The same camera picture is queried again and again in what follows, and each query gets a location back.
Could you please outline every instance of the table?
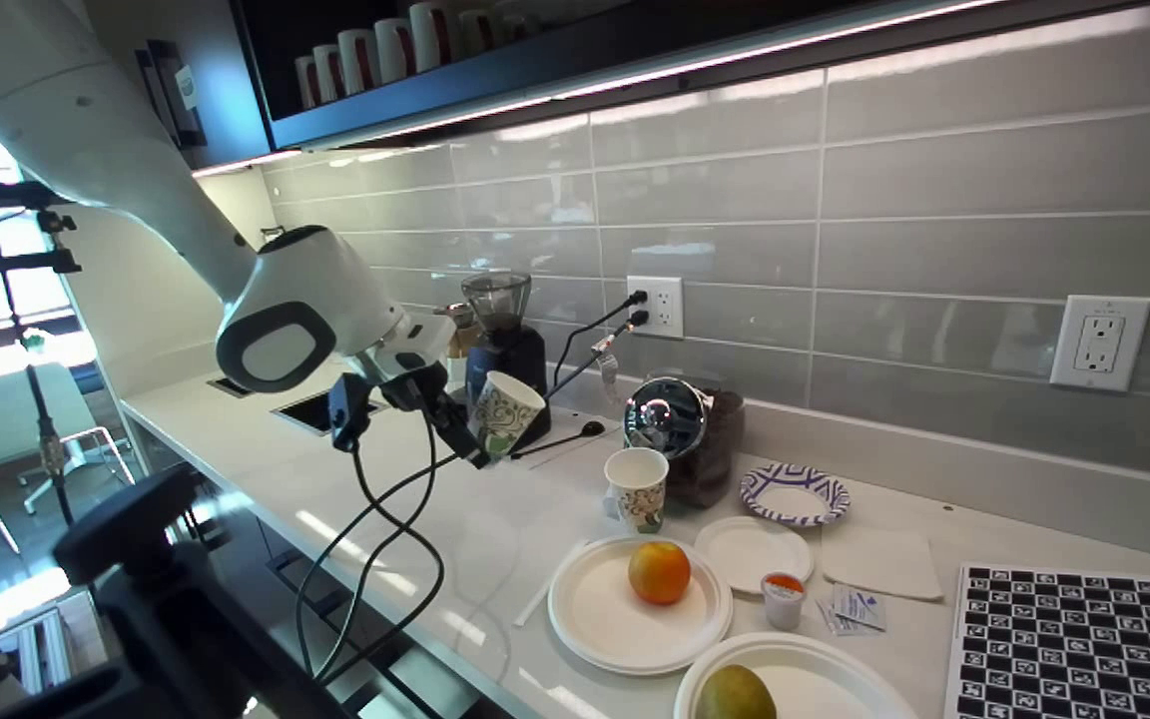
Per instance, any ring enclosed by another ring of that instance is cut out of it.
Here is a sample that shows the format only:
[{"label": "table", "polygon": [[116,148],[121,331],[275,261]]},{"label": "table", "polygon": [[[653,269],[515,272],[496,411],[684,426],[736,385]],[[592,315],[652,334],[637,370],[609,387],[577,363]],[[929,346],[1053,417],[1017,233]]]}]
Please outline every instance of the table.
[{"label": "table", "polygon": [[[318,370],[294,397],[242,399],[214,391],[206,381],[211,377],[186,377],[167,387],[124,397],[124,417],[137,433],[151,433],[214,482],[249,495],[267,526],[291,541],[302,554],[317,554],[335,537],[335,526],[344,526],[351,513],[362,509],[362,495],[347,457],[331,453],[318,433],[279,417],[275,409],[323,391],[331,370]],[[555,417],[549,439],[571,434],[573,426],[577,418]],[[669,716],[669,700],[684,675],[628,678],[595,671],[555,638],[541,611],[515,626],[515,616],[573,542],[609,537],[607,521],[599,515],[599,462],[609,446],[620,446],[616,433],[531,461],[498,462],[492,470],[452,462],[438,470],[435,501],[419,521],[419,533],[447,560],[447,582],[442,596],[419,616],[419,623],[411,623],[411,638],[515,716]],[[375,411],[375,425],[362,434],[362,462],[375,493],[408,470],[419,470],[426,462],[419,417]],[[740,457],[736,470],[741,475],[757,462],[765,461]],[[953,587],[958,563],[1150,570],[1146,552],[945,509],[864,481],[844,482],[854,501],[849,525],[925,537],[945,596]],[[695,541],[704,525],[730,513],[740,513],[736,501],[691,521],[667,521],[667,537]],[[335,552],[329,570],[351,582],[367,547],[378,541],[384,525],[358,526],[344,552]],[[388,570],[375,582],[375,606],[400,618],[419,603],[419,587],[432,582],[432,560],[416,542],[396,542],[384,552],[384,563]],[[804,636],[828,638],[872,664],[906,694],[918,716],[941,716],[945,642],[953,623],[950,603],[953,599],[890,599],[890,632],[849,638],[830,638],[818,616],[805,611]],[[757,606],[736,599],[736,636],[761,626],[765,623]]]}]

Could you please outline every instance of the patterned cup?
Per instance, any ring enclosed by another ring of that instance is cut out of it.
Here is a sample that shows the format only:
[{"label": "patterned cup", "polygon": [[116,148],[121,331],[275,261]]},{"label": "patterned cup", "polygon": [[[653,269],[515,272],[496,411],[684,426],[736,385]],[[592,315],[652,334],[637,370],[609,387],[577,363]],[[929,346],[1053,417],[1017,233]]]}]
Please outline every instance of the patterned cup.
[{"label": "patterned cup", "polygon": [[601,509],[624,533],[660,533],[667,501],[667,457],[652,446],[620,446],[601,462]]},{"label": "patterned cup", "polygon": [[498,462],[527,434],[531,418],[541,411],[541,397],[515,377],[487,370],[483,397],[474,402],[480,445]]}]

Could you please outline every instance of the food item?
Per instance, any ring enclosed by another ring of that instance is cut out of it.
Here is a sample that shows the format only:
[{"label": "food item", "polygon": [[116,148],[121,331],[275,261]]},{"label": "food item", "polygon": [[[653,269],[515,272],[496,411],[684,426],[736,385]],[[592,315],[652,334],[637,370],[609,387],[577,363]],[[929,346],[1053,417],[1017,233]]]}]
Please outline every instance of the food item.
[{"label": "food item", "polygon": [[628,560],[628,582],[644,603],[669,606],[691,587],[691,560],[679,542],[637,542]]},{"label": "food item", "polygon": [[774,700],[752,666],[728,664],[704,682],[699,719],[774,719]]}]

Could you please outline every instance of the cabinet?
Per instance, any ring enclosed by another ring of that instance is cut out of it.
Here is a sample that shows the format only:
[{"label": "cabinet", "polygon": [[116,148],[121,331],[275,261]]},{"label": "cabinet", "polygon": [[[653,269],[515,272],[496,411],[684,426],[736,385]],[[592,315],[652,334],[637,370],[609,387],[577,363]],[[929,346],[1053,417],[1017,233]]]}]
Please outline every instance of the cabinet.
[{"label": "cabinet", "polygon": [[496,51],[302,108],[294,56],[331,43],[338,28],[400,16],[402,0],[230,0],[275,148],[503,129],[1128,5],[1146,0],[628,0]]},{"label": "cabinet", "polygon": [[183,142],[190,166],[237,164],[270,153],[257,76],[249,69],[229,0],[86,0],[93,33],[138,86],[137,51],[171,43],[190,73],[201,142]]}]

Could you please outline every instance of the electrical outlet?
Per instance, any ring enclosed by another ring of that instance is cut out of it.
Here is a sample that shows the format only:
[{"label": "electrical outlet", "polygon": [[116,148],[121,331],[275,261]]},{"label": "electrical outlet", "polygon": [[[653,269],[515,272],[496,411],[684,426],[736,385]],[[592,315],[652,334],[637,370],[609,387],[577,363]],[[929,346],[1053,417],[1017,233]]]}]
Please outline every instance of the electrical outlet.
[{"label": "electrical outlet", "polygon": [[652,319],[633,331],[647,334],[684,334],[687,315],[684,315],[684,280],[679,274],[628,274],[628,296],[647,292],[647,310]]},{"label": "electrical outlet", "polygon": [[1065,296],[1049,385],[1124,391],[1150,296]]}]

